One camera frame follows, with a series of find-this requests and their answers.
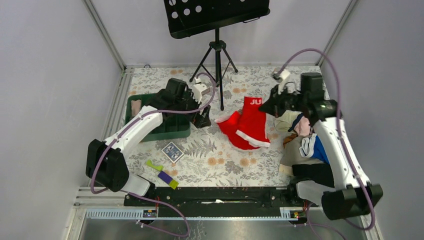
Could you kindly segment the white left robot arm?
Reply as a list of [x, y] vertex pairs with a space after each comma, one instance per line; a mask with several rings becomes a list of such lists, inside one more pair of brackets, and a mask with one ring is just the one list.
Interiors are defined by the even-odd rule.
[[210, 104], [212, 98], [203, 103], [203, 96], [214, 94], [213, 85], [208, 86], [196, 78], [193, 86], [180, 79], [170, 78], [166, 87], [160, 89], [143, 103], [139, 113], [124, 127], [105, 140], [94, 139], [88, 145], [85, 174], [90, 178], [93, 194], [95, 184], [112, 192], [136, 194], [136, 199], [144, 206], [152, 204], [155, 192], [151, 183], [128, 170], [126, 159], [151, 131], [165, 120], [181, 115], [196, 128], [209, 127]]

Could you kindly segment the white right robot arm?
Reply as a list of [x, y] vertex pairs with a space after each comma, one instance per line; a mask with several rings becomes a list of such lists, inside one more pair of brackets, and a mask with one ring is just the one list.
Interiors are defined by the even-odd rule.
[[331, 168], [333, 187], [317, 183], [311, 177], [296, 177], [287, 191], [293, 206], [305, 200], [321, 206], [329, 220], [348, 220], [369, 215], [370, 225], [376, 221], [374, 207], [383, 196], [380, 184], [372, 184], [361, 168], [345, 130], [338, 102], [325, 99], [323, 77], [316, 72], [301, 74], [300, 91], [289, 92], [287, 76], [274, 74], [280, 83], [271, 89], [269, 99], [260, 111], [280, 117], [288, 111], [302, 112], [312, 124], [315, 137], [324, 148]]

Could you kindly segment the red underwear white trim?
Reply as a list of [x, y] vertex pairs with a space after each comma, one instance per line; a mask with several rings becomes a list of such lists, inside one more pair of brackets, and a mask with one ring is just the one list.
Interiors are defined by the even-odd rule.
[[253, 151], [270, 147], [266, 131], [267, 116], [259, 110], [262, 103], [261, 97], [246, 96], [241, 109], [215, 120], [220, 131], [236, 149]]

